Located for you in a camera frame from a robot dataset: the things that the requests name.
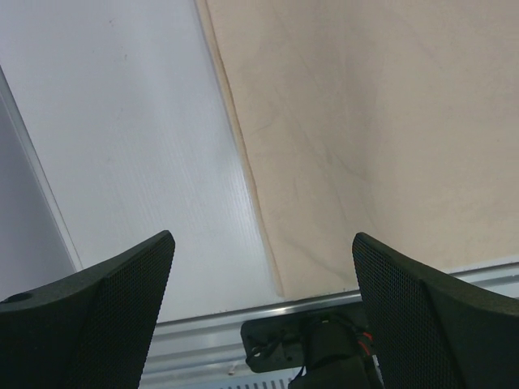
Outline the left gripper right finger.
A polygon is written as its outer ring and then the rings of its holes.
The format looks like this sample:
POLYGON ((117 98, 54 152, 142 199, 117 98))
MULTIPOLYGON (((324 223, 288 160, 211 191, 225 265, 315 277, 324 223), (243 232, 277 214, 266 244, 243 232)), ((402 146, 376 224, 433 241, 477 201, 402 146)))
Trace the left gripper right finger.
POLYGON ((387 388, 516 388, 518 301, 417 262, 366 233, 352 255, 387 388))

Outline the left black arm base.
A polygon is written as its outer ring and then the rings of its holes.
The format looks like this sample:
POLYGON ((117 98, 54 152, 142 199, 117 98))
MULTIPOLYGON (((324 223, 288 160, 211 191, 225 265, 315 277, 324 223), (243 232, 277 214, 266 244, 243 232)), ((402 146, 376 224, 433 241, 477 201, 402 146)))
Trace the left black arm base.
POLYGON ((245 322, 240 335, 255 373, 298 367, 289 388, 382 388, 361 302, 245 322))

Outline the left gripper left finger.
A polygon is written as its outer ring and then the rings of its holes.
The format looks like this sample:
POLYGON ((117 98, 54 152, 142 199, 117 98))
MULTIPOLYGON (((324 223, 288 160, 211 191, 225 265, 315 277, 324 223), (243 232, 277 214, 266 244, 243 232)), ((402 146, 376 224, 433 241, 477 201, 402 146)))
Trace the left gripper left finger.
POLYGON ((162 231, 1 302, 3 388, 137 388, 175 242, 162 231))

